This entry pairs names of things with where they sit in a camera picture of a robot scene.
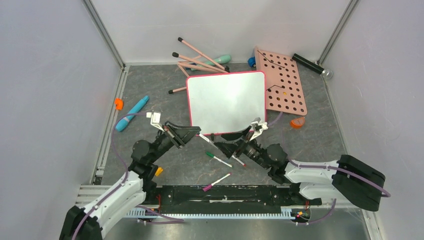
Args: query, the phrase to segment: yellow connector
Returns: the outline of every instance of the yellow connector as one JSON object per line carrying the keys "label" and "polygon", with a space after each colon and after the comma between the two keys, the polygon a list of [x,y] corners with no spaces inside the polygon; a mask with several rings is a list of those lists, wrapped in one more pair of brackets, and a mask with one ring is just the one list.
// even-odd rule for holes
{"label": "yellow connector", "polygon": [[154,174],[156,177],[161,175],[161,173],[164,171],[164,169],[162,167],[158,167],[156,170],[156,173]]}

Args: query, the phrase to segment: blue tube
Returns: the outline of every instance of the blue tube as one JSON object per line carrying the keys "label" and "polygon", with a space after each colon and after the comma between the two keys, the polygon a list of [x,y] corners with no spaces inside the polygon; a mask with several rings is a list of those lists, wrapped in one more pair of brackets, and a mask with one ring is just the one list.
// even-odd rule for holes
{"label": "blue tube", "polygon": [[[145,96],[143,97],[140,101],[137,102],[137,104],[131,108],[131,110],[128,112],[128,114],[136,114],[138,113],[147,103],[147,101],[149,100],[149,96]],[[115,129],[118,132],[122,132],[122,130],[124,130],[128,124],[130,123],[131,119],[134,118],[134,115],[128,116],[128,117],[124,117],[122,120],[120,120],[118,122],[118,124],[116,125]]]}

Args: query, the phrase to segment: metal corner post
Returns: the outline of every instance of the metal corner post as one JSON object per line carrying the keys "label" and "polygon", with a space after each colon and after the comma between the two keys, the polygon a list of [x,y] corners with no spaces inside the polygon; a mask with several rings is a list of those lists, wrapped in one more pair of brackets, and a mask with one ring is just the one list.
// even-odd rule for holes
{"label": "metal corner post", "polygon": [[109,35],[108,31],[106,30],[106,27],[103,24],[102,19],[99,16],[99,13],[96,11],[96,8],[94,7],[93,2],[91,0],[82,0],[82,3],[84,3],[85,8],[87,9],[88,13],[90,14],[95,26],[97,27],[98,31],[100,32],[101,36],[103,37],[104,41],[106,42],[107,46],[109,47],[110,51],[112,52],[116,63],[118,63],[118,65],[121,67],[121,69],[124,70],[125,62],[122,60],[122,57],[117,50],[117,47],[115,46],[114,42],[112,41],[111,36]]}
{"label": "metal corner post", "polygon": [[347,5],[346,9],[343,12],[343,15],[341,16],[340,20],[337,23],[337,26],[335,27],[334,31],[331,34],[330,39],[327,42],[327,45],[325,45],[324,50],[321,53],[321,56],[319,56],[319,59],[317,61],[318,65],[321,65],[327,58],[327,56],[330,53],[330,50],[333,48],[337,38],[340,35],[340,32],[345,28],[346,22],[348,21],[349,17],[351,16],[352,12],[354,11],[355,7],[357,6],[359,0],[350,0],[349,4]]}

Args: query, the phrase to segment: pink pegboard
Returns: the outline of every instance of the pink pegboard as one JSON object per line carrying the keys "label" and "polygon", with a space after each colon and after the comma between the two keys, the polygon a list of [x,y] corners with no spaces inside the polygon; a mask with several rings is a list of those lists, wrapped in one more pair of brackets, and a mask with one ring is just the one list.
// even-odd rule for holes
{"label": "pink pegboard", "polygon": [[305,116],[298,65],[289,56],[254,48],[256,69],[266,76],[266,109]]}

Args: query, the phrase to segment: red border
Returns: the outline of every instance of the red border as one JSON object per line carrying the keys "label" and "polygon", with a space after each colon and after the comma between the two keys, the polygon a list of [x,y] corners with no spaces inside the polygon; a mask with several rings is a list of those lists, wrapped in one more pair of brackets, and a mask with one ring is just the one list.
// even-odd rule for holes
{"label": "red border", "polygon": [[[190,95],[189,95],[189,79],[191,78],[198,78],[198,77],[206,77],[210,75],[229,75],[229,74],[245,74],[245,73],[263,73],[264,77],[264,89],[263,92],[267,90],[267,75],[264,71],[238,71],[238,72],[228,72],[228,73],[216,73],[216,74],[205,74],[205,75],[195,75],[195,76],[189,76],[185,80],[185,85],[187,86],[187,100],[188,100],[188,114],[190,116],[190,126],[193,126],[192,122],[192,111],[190,108]],[[264,94],[264,109],[265,109],[265,121],[267,121],[267,95]],[[215,135],[221,135],[221,134],[228,134],[229,132],[220,132],[220,133],[214,133]]]}

